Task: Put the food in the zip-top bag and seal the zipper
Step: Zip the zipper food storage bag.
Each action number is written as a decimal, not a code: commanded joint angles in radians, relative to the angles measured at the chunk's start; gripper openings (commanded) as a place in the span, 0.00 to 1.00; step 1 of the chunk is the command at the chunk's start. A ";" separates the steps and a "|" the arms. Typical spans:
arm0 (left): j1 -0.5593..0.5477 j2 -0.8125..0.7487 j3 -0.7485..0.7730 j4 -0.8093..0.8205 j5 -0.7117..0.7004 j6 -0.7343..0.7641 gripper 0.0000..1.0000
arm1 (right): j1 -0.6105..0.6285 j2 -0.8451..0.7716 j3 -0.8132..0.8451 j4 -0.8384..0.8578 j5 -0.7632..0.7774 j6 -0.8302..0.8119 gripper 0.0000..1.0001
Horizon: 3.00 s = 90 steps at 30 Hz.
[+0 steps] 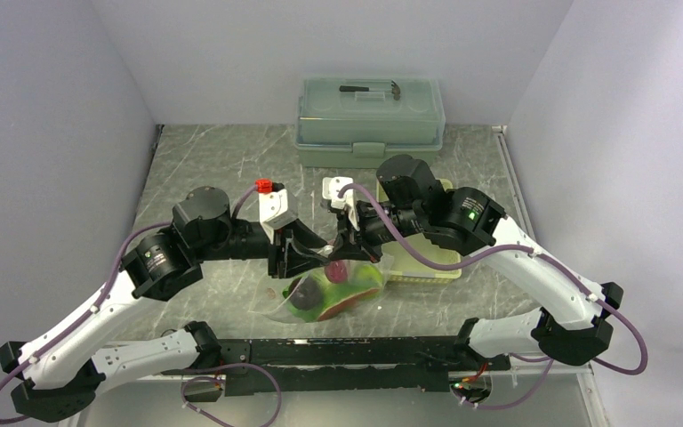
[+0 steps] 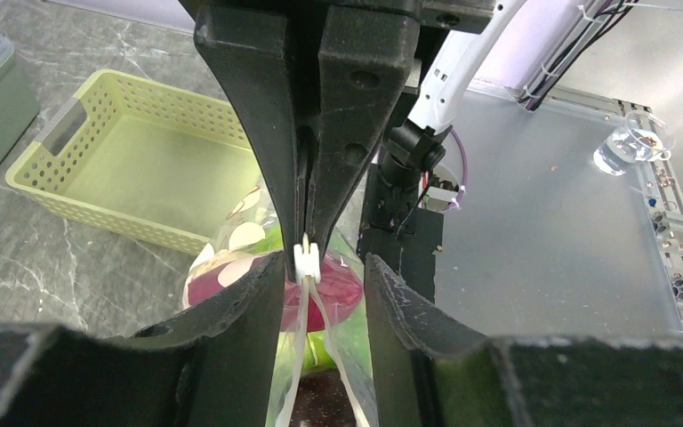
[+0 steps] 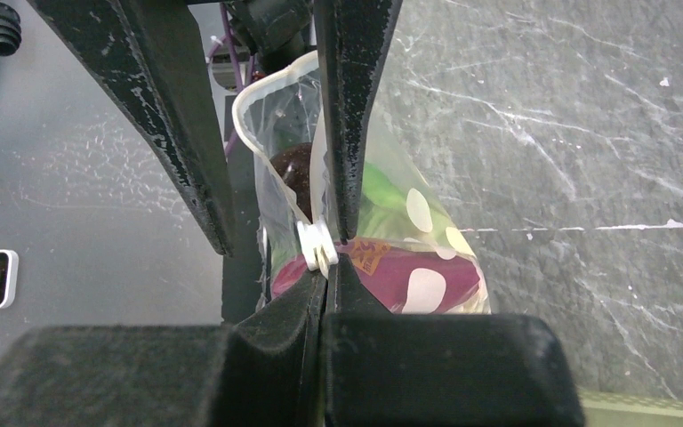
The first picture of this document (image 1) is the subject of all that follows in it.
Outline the green apple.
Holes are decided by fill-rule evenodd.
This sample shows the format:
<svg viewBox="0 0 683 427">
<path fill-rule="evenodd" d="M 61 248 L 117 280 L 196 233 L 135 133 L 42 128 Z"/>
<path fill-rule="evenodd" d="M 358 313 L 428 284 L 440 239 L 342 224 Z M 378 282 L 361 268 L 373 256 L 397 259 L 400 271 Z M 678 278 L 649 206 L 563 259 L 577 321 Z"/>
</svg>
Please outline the green apple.
<svg viewBox="0 0 683 427">
<path fill-rule="evenodd" d="M 383 287 L 386 283 L 384 274 L 372 264 L 360 264 L 354 269 L 353 281 L 361 286 Z"/>
</svg>

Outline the green cabbage leaf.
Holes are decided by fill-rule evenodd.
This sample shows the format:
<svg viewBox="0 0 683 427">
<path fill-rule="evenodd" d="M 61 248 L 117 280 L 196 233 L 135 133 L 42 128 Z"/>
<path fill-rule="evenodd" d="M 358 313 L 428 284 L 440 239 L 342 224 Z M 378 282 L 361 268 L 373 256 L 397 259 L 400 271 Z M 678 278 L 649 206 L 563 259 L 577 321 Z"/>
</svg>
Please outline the green cabbage leaf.
<svg viewBox="0 0 683 427">
<path fill-rule="evenodd" d="M 323 295 L 324 295 L 324 300 L 320 305 L 318 305 L 314 309 L 297 310 L 289 302 L 289 299 L 288 299 L 289 286 L 295 279 L 305 278 L 305 277 L 312 277 L 320 284 Z M 352 286 L 349 286 L 347 283 L 334 284 L 334 283 L 329 282 L 327 280 L 327 278 L 325 277 L 325 273 L 323 271 L 320 271 L 320 272 L 313 272 L 312 271 L 312 272 L 306 273 L 302 276 L 298 276 L 298 277 L 294 278 L 290 282 L 290 284 L 282 291 L 282 295 L 285 297 L 285 300 L 284 300 L 285 307 L 294 317 L 298 318 L 300 321 L 305 322 L 305 323 L 318 322 L 318 321 L 316 321 L 316 318 L 323 309 L 328 308 L 331 304 L 338 302 L 343 297 L 350 296 L 350 295 L 354 294 L 354 291 L 355 291 L 355 289 Z"/>
</svg>

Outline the dark brown fruit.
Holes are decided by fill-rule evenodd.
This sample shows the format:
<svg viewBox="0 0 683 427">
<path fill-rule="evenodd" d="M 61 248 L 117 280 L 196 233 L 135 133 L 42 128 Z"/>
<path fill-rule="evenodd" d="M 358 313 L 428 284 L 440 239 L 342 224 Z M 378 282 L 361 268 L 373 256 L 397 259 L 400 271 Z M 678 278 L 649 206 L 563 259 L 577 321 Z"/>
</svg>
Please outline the dark brown fruit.
<svg viewBox="0 0 683 427">
<path fill-rule="evenodd" d="M 305 277 L 297 278 L 290 284 L 288 299 L 297 310 L 311 310 L 323 302 L 324 295 L 314 278 Z"/>
</svg>

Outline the clear dotted zip bag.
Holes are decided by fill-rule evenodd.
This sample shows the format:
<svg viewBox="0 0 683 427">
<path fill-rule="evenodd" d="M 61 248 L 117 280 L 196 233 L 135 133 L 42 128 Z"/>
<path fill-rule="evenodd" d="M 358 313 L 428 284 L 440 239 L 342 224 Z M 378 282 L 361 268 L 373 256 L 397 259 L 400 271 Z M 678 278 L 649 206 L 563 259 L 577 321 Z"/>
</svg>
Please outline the clear dotted zip bag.
<svg viewBox="0 0 683 427">
<path fill-rule="evenodd" d="M 248 311 L 284 324 L 326 321 L 380 296 L 393 264 L 383 254 L 378 262 L 334 261 L 293 278 L 264 278 Z"/>
</svg>

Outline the watermelon slice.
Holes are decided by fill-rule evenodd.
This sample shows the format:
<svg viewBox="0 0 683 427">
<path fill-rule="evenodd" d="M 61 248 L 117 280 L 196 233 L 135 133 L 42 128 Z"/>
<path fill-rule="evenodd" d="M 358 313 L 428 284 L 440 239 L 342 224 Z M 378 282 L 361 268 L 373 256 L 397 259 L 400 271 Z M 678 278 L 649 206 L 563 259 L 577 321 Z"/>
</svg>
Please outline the watermelon slice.
<svg viewBox="0 0 683 427">
<path fill-rule="evenodd" d="M 375 297 L 379 292 L 380 290 L 378 288 L 371 288 L 363 292 L 343 297 L 338 302 L 335 302 L 328 308 L 323 309 L 317 316 L 316 321 L 320 322 L 334 318 L 345 310 L 352 308 L 358 302 Z"/>
</svg>

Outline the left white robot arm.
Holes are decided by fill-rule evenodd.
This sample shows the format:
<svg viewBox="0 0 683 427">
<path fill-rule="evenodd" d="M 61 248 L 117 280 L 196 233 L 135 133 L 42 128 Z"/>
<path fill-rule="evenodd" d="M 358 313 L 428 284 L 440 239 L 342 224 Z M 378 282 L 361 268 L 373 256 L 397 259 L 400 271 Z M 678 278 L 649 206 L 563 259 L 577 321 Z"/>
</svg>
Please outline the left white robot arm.
<svg viewBox="0 0 683 427">
<path fill-rule="evenodd" d="M 326 241 L 302 223 L 282 185 L 257 181 L 260 218 L 239 218 L 241 205 L 221 189 L 193 189 L 169 222 L 134 232 L 118 250 L 104 284 L 58 325 L 29 342 L 0 348 L 4 383 L 18 421 L 56 423 L 84 410 L 102 392 L 169 370 L 213 371 L 221 345 L 203 321 L 155 340 L 112 347 L 130 322 L 160 308 L 203 277 L 210 261 L 266 260 L 273 278 L 324 262 Z"/>
</svg>

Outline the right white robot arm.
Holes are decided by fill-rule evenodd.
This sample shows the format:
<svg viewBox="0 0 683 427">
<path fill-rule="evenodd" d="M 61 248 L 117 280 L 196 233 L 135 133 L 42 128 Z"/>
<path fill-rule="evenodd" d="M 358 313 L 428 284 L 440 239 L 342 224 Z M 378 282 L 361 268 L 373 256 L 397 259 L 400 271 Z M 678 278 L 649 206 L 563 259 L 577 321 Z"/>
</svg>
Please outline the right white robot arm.
<svg viewBox="0 0 683 427">
<path fill-rule="evenodd" d="M 397 242 L 420 264 L 449 270 L 448 264 L 420 254 L 408 242 L 421 235 L 461 256 L 454 270 L 483 262 L 537 303 L 520 315 L 467 319 L 454 345 L 460 366 L 475 369 L 503 354 L 533 352 L 581 366 L 608 349 L 614 332 L 608 319 L 623 298 L 617 284 L 579 277 L 486 193 L 444 187 L 423 160 L 394 156 L 380 165 L 376 177 L 383 201 L 351 178 L 324 179 L 323 197 L 339 218 L 333 260 L 378 261 L 382 246 Z"/>
</svg>

